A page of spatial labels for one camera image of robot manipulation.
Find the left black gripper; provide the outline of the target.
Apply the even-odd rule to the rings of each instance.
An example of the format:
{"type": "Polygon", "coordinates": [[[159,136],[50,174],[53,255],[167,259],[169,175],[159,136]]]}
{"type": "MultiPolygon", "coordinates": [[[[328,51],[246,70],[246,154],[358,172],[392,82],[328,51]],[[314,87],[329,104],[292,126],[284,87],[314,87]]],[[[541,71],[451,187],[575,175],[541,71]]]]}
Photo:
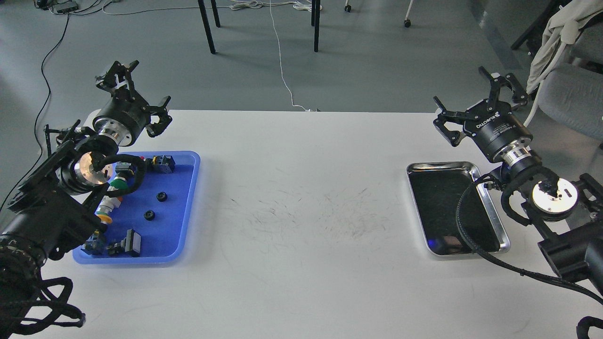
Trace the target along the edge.
{"type": "Polygon", "coordinates": [[[104,74],[96,76],[97,88],[110,93],[112,98],[93,119],[93,129],[112,138],[118,146],[133,145],[144,129],[149,137],[158,137],[172,122],[167,110],[170,95],[162,98],[158,106],[145,105],[136,99],[138,93],[131,73],[138,64],[138,60],[127,65],[115,61],[104,74]]]}

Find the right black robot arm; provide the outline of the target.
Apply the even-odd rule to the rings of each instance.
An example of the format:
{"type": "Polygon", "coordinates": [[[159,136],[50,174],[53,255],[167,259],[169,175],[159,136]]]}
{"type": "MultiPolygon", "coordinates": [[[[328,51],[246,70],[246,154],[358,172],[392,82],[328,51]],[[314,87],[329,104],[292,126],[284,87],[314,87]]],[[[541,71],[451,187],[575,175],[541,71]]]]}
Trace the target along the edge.
{"type": "Polygon", "coordinates": [[[538,282],[533,291],[520,287],[520,302],[560,315],[558,294],[552,287],[572,291],[602,304],[602,185],[590,174],[578,180],[562,178],[543,165],[530,148],[533,135],[514,115],[529,94],[512,73],[478,69],[489,83],[489,94],[462,111],[448,110],[439,98],[433,124],[453,147],[470,140],[495,167],[471,180],[455,200],[454,220],[459,238],[482,259],[499,268],[538,282]],[[478,244],[469,232],[469,195],[480,189],[500,192],[500,208],[518,225],[534,228],[541,237],[537,248],[552,275],[513,266],[478,244]]]}

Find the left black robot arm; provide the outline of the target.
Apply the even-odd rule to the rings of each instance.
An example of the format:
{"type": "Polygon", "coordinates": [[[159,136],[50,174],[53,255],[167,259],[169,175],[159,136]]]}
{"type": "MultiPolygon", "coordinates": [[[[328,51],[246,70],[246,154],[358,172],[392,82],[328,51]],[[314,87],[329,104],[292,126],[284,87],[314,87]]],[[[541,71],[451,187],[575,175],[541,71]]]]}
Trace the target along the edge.
{"type": "Polygon", "coordinates": [[[16,215],[1,232],[1,337],[32,335],[48,326],[82,327],[85,315],[69,305],[73,281],[43,280],[48,259],[84,244],[107,229],[96,213],[103,198],[135,192],[150,161],[119,148],[134,144],[142,131],[161,135],[172,122],[167,104],[149,105],[134,88],[128,65],[114,62],[96,77],[96,86],[111,99],[94,118],[92,127],[58,129],[56,151],[18,187],[8,208],[16,215]]]}

